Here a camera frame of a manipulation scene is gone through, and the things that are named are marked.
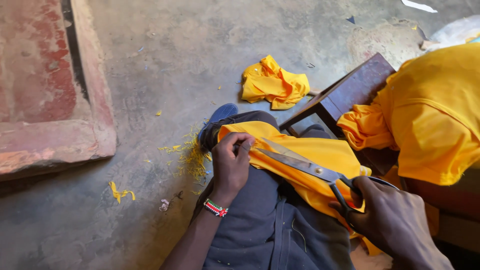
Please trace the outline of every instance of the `blue shoe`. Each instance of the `blue shoe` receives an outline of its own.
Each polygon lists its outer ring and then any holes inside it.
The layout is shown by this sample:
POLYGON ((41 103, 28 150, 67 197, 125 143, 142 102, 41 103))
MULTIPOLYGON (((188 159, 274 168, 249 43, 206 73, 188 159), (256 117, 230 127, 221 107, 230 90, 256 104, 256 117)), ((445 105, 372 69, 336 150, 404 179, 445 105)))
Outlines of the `blue shoe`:
POLYGON ((205 123, 205 126, 198 133, 197 141, 200 142, 200 136, 204 129, 208 126, 209 123, 215 123, 232 115, 239 113, 239 108, 233 103, 227 103, 220 106, 213 114, 210 116, 208 122, 205 123))

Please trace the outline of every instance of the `kenya flag bracelet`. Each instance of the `kenya flag bracelet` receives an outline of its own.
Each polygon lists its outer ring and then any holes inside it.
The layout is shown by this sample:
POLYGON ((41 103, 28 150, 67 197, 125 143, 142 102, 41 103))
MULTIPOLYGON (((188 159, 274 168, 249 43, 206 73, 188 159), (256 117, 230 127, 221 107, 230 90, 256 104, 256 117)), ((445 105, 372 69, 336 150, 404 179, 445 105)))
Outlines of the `kenya flag bracelet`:
POLYGON ((221 218, 224 217, 225 214, 228 212, 228 208, 221 208, 220 206, 216 205, 215 203, 213 203, 212 200, 208 198, 205 200, 204 205, 208 211, 212 212, 212 214, 219 216, 221 218))

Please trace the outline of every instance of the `dusty floor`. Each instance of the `dusty floor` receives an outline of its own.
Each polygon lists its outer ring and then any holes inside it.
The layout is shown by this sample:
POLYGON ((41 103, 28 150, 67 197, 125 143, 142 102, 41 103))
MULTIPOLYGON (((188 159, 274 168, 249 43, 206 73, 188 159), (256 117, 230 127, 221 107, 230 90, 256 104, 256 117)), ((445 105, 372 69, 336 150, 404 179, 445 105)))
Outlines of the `dusty floor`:
MULTIPOLYGON (((237 103, 240 112, 268 111, 266 101, 242 101, 235 84, 267 54, 322 89, 376 51, 395 67, 414 57, 421 40, 415 25, 429 36, 480 13, 476 0, 421 2, 439 13, 400 0, 91 1, 118 125, 117 154, 0 184, 1 268, 157 269, 186 229, 197 198, 190 191, 200 187, 192 177, 173 177, 174 163, 166 165, 173 158, 157 147, 180 144, 189 125, 224 103, 237 103), (351 15, 356 25, 345 20, 351 15), (128 195, 118 204, 109 181, 134 191, 137 200, 128 195), (182 201, 158 211, 161 199, 180 190, 182 201)), ((300 106, 272 114, 281 123, 300 106)))

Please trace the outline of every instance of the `wooden chair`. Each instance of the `wooden chair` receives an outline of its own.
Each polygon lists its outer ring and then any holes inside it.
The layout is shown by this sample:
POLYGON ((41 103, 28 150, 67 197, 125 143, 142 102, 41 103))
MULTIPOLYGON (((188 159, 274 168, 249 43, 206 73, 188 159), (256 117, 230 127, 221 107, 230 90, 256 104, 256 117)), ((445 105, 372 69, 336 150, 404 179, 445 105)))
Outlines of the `wooden chair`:
MULTIPOLYGON (((337 137, 345 137, 336 125, 342 114, 352 109, 354 104, 370 104, 377 92, 385 86, 388 76, 395 69, 380 53, 345 75, 329 88, 312 98, 299 112, 280 125, 290 135, 298 137, 291 127, 293 124, 316 113, 337 137)), ((385 175, 396 164, 398 151, 389 148, 381 150, 366 148, 355 151, 361 165, 372 169, 373 175, 385 175)))

